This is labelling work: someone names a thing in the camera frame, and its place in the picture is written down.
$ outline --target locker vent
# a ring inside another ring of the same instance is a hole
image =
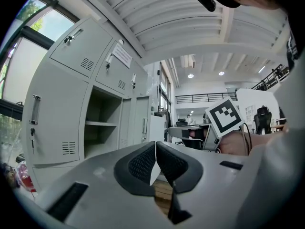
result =
[[[121,138],[120,139],[120,148],[127,147],[127,140]]]
[[[119,80],[119,85],[118,85],[118,87],[120,87],[121,89],[125,90],[125,86],[126,86],[126,83],[123,82],[123,81],[121,81],[121,80]]]
[[[62,154],[63,155],[73,155],[75,154],[75,142],[62,143]]]
[[[93,65],[94,63],[87,58],[84,58],[84,60],[81,63],[81,67],[85,68],[88,71],[92,70]]]

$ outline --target black rubber pad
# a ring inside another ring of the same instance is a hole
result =
[[[48,214],[63,222],[80,200],[88,185],[75,182],[64,195],[48,210]]]
[[[154,197],[150,179],[155,162],[155,142],[149,142],[121,158],[114,166],[114,177],[131,194]]]
[[[197,159],[162,142],[157,142],[157,163],[168,183],[173,186],[175,182],[177,194],[192,191],[203,175],[203,167]]]
[[[241,170],[243,168],[243,165],[233,163],[233,162],[230,162],[230,161],[223,161],[223,162],[220,163],[220,165],[228,167],[228,168],[232,168],[232,169],[235,169],[235,170]]]

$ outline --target cable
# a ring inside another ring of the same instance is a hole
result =
[[[251,134],[250,134],[250,131],[249,131],[249,127],[246,123],[244,123],[244,125],[246,125],[247,127],[247,130],[248,130],[248,134],[249,134],[249,139],[250,139],[250,151],[252,150],[252,139],[251,139]]]
[[[241,132],[242,132],[243,140],[244,140],[244,149],[245,149],[245,151],[246,151],[246,155],[248,156],[248,148],[247,148],[246,140],[245,140],[245,137],[244,137],[244,130],[243,130],[242,127],[243,127],[243,126],[241,125],[241,126],[239,127],[239,129],[240,129]]]

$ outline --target cabinet shelf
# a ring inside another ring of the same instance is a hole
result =
[[[86,125],[99,125],[99,126],[117,126],[114,123],[97,122],[97,121],[86,121]]]
[[[101,144],[95,141],[89,141],[84,143],[84,152],[85,152],[85,159],[92,158],[97,155],[106,154],[116,149],[113,146],[107,144]]]

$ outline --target black railing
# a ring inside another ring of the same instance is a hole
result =
[[[280,64],[278,67],[276,67],[275,70],[272,70],[272,72],[267,75],[267,77],[265,77],[260,83],[256,84],[251,89],[267,91],[268,89],[285,79],[288,74],[289,68],[285,65]]]
[[[221,101],[227,97],[231,97],[233,101],[237,101],[236,93],[219,93],[219,94],[195,94],[195,95],[176,96],[176,103],[193,104],[193,103],[204,103],[204,102],[216,102],[216,101]]]

